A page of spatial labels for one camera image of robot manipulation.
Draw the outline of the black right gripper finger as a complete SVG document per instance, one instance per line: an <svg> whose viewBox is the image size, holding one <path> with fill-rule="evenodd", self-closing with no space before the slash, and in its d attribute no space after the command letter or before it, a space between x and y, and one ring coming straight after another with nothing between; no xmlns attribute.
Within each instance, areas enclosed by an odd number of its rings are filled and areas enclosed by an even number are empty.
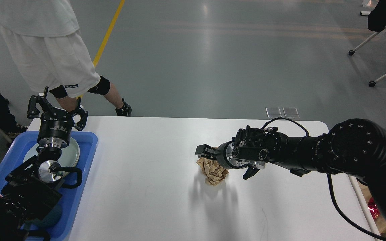
<svg viewBox="0 0 386 241"><path fill-rule="evenodd" d="M195 150L195 155L199 158L206 158L209 160L216 160L220 155L218 147L212 147L207 144L198 145Z"/></svg>

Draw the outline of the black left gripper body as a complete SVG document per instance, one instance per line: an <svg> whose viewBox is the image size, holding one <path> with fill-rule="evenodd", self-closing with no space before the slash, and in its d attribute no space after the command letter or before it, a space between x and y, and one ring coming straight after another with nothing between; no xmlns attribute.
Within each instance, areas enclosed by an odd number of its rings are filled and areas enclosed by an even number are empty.
<svg viewBox="0 0 386 241"><path fill-rule="evenodd" d="M37 136L40 146L65 148L69 146L71 131L74 126L73 117L69 114L41 114L41 125Z"/></svg>

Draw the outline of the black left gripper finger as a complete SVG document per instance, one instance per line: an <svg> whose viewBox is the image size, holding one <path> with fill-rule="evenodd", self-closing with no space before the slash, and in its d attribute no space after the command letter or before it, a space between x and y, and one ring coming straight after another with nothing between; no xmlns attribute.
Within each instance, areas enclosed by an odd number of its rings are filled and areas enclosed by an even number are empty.
<svg viewBox="0 0 386 241"><path fill-rule="evenodd" d="M73 111L69 112L69 124L78 131L82 131L85 128L89 114L89 112L82 107L81 101L82 98L78 97L76 107Z"/></svg>
<svg viewBox="0 0 386 241"><path fill-rule="evenodd" d="M54 107L47 100L49 87L45 87L42 95L32 95L27 108L27 118L45 118L45 115L51 116L55 114Z"/></svg>

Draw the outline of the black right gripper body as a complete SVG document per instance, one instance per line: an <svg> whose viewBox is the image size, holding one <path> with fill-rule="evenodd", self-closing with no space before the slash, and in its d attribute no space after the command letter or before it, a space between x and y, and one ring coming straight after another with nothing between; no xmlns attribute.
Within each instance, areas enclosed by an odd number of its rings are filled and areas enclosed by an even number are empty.
<svg viewBox="0 0 386 241"><path fill-rule="evenodd" d="M234 142L229 141L222 143L217 148L217 161L225 169L246 168L244 164L233 157Z"/></svg>

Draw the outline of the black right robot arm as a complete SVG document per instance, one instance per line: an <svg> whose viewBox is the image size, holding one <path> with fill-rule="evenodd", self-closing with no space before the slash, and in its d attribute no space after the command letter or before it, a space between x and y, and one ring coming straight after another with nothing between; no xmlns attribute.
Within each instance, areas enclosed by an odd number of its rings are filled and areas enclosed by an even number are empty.
<svg viewBox="0 0 386 241"><path fill-rule="evenodd" d="M339 208L333 191L333 174L345 173L366 185L386 220L386 130L367 119L348 119L320 136L289 137L270 127L247 126L231 141L213 148L199 145L195 154L216 160L223 168L247 168L243 179L253 177L266 163L301 177L311 171L327 174L330 196L337 212L363 233L386 241L350 220Z"/></svg>

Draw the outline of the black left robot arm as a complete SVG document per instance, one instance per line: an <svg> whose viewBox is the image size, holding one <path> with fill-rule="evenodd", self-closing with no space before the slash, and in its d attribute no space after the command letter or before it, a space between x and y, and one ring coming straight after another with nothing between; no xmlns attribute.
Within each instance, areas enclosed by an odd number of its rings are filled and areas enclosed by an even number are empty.
<svg viewBox="0 0 386 241"><path fill-rule="evenodd" d="M75 189L83 180L80 168L62 166L58 160L70 144L72 128L85 127L88 112L81 107L81 97L73 111L53 107L46 98L48 91L45 87L42 95L31 96L28 104L27 117L41 121L38 151L5 177L7 184L0 192L0 241L25 241L29 236L49 241L48 232L22 226L50 214L62 198L58 189Z"/></svg>

